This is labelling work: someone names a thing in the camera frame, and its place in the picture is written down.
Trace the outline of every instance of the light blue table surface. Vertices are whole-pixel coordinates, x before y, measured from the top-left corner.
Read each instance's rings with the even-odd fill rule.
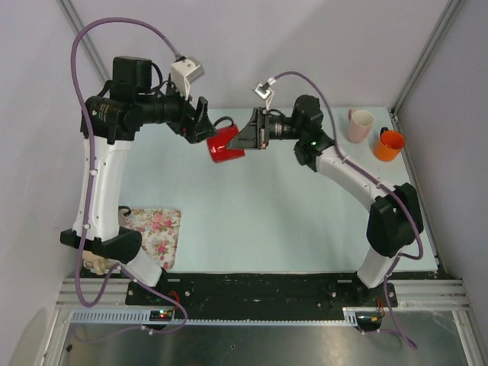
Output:
[[[345,138],[348,108],[332,109],[339,144],[378,176],[394,184],[409,181],[402,156],[380,162],[372,152],[380,129],[392,128],[387,109],[365,109],[375,124],[360,144]],[[229,115],[242,128],[251,111],[212,110],[210,119]],[[323,127],[332,136],[328,117]],[[271,141],[266,150],[215,164],[206,143],[191,146],[167,126],[143,127],[127,159],[120,204],[181,210],[173,271],[357,270],[369,248],[367,211],[334,181],[300,166],[293,146]],[[424,258],[402,259],[397,270],[437,269],[425,232],[422,240]],[[414,243],[408,252],[417,251]]]

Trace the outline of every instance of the gray wall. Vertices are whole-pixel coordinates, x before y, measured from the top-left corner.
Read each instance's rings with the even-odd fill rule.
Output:
[[[74,251],[82,179],[74,36],[54,0],[0,5],[0,364],[34,364]],[[79,55],[85,93],[101,86]]]
[[[400,112],[441,258],[488,342],[488,2],[470,0]]]
[[[331,104],[392,105],[448,0],[72,0],[85,23],[127,16],[153,24],[207,72],[191,86],[211,108],[259,103],[251,88],[279,72],[305,72]],[[171,53],[148,30],[95,30],[104,64],[149,57],[166,74]],[[298,78],[275,87],[275,107],[311,93]]]

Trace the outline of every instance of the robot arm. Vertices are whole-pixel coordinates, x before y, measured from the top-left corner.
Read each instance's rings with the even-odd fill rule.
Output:
[[[151,88],[152,67],[148,59],[116,57],[113,78],[106,85],[110,97],[90,97],[86,106],[91,115],[95,135],[95,169],[90,170],[88,131],[82,120],[85,136],[85,171],[82,198],[72,229],[61,233],[61,243],[78,248],[82,236],[83,213],[88,177],[95,183],[86,227],[85,250],[119,261],[135,278],[155,286],[161,268],[142,249],[142,236],[135,230],[119,227],[118,205],[122,175],[135,133],[144,124],[163,124],[189,143],[199,143],[216,132],[207,116],[207,101],[200,97],[197,107],[190,103],[190,84],[203,75],[195,59],[181,58],[172,64],[175,81],[167,81],[166,92]]]
[[[346,154],[338,154],[335,141],[322,130],[323,113],[317,98],[301,95],[289,117],[268,107],[255,108],[251,120],[228,147],[266,149],[270,140],[297,140],[294,152],[298,162],[331,178],[369,212],[367,238],[371,247],[356,278],[366,290],[377,287],[398,254],[415,239],[406,216],[392,197],[346,163],[344,158],[351,162]],[[381,183],[405,204],[421,233],[423,223],[415,188],[409,183]]]

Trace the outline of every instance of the black mounting plate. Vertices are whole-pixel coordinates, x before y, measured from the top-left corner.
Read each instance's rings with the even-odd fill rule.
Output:
[[[190,319],[313,321],[343,320],[343,307],[377,306],[382,288],[359,300],[353,274],[202,274],[167,273],[156,290],[175,291]],[[388,284],[390,302],[398,305],[395,288]],[[163,299],[131,282],[126,305],[168,306]],[[176,319],[182,319],[180,310]]]

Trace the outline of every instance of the floral cloth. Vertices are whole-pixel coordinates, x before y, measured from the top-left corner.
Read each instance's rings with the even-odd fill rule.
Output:
[[[175,264],[181,211],[168,208],[133,208],[129,216],[125,217],[123,213],[122,210],[119,211],[119,224],[139,231],[143,235],[143,249],[149,257],[165,270],[171,269]],[[94,270],[89,261],[84,261],[83,265]]]

